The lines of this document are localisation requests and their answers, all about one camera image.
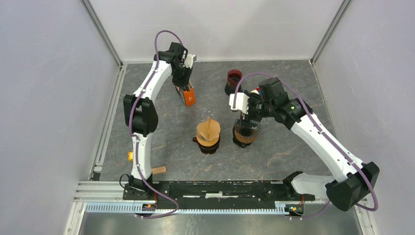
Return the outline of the clear glass dripper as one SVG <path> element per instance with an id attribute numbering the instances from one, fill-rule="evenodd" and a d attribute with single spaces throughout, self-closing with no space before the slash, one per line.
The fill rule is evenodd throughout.
<path id="1" fill-rule="evenodd" d="M 197 141 L 204 146 L 214 145 L 220 137 L 220 126 L 198 125 L 196 127 Z"/>

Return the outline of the brown paper coffee filter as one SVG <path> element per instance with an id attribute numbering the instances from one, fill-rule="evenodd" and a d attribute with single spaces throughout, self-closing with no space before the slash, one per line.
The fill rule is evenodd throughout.
<path id="1" fill-rule="evenodd" d="M 214 119 L 207 118 L 196 127 L 196 138 L 202 141 L 213 141 L 220 136 L 220 123 Z"/>

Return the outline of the brown glass dripper cup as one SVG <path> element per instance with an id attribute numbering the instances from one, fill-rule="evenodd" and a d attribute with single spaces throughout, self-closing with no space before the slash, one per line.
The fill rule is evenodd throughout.
<path id="1" fill-rule="evenodd" d="M 192 141 L 198 144 L 201 152 L 204 154 L 214 154 L 220 146 L 220 137 L 218 138 L 217 142 L 212 146 L 204 146 L 197 141 L 196 137 L 192 138 Z"/>

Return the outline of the orange coffee filter box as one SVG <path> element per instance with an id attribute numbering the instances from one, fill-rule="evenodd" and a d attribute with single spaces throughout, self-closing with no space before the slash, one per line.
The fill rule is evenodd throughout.
<path id="1" fill-rule="evenodd" d="M 186 107 L 196 103 L 194 86 L 191 81 L 184 87 L 175 86 L 175 90 Z"/>

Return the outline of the grey ribbed dripper cone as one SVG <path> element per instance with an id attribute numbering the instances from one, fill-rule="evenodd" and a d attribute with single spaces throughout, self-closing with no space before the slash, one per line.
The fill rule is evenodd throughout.
<path id="1" fill-rule="evenodd" d="M 237 119 L 233 127 L 234 139 L 242 143 L 253 143 L 260 131 L 260 122 L 246 118 Z"/>

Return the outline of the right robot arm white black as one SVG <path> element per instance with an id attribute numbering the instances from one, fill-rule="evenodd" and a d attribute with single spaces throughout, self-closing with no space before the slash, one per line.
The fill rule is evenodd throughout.
<path id="1" fill-rule="evenodd" d="M 273 118 L 308 144 L 331 172 L 331 176 L 294 173 L 283 185 L 283 195 L 289 200 L 301 194 L 327 198 L 341 211 L 354 206 L 376 211 L 374 186 L 380 173 L 377 164 L 365 163 L 348 151 L 299 95 L 289 98 L 285 84 L 278 78 L 263 80 L 258 88 L 257 92 L 236 90 L 230 94 L 229 105 L 240 113 L 241 125 L 258 126 L 262 119 Z"/>

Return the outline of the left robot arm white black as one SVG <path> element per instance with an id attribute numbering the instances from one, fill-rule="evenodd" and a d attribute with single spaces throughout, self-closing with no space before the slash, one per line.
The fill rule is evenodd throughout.
<path id="1" fill-rule="evenodd" d="M 194 104 L 195 97 L 190 76 L 196 56 L 181 44 L 172 42 L 167 51 L 157 51 L 152 67 L 139 88 L 123 98 L 124 116 L 133 141 L 133 169 L 126 189 L 141 199 L 154 193 L 150 164 L 151 138 L 159 117 L 154 105 L 161 87 L 168 78 L 186 106 Z"/>

